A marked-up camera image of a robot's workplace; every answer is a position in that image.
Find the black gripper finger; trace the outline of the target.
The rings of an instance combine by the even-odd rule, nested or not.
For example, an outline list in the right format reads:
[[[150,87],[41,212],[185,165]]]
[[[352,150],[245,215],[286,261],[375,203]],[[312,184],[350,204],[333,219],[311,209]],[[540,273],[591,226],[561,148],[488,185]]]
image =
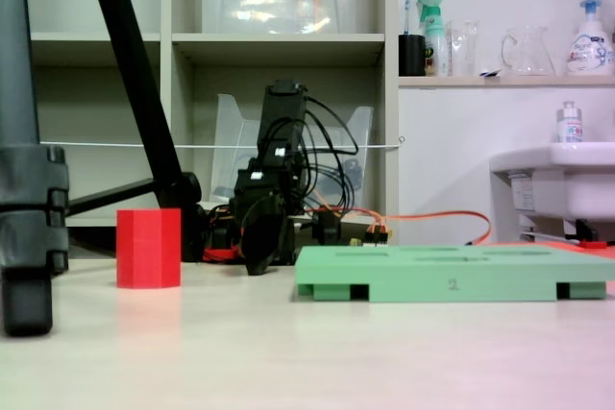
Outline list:
[[[242,220],[242,255],[249,276],[262,275],[279,247],[283,201],[265,196],[250,206]]]

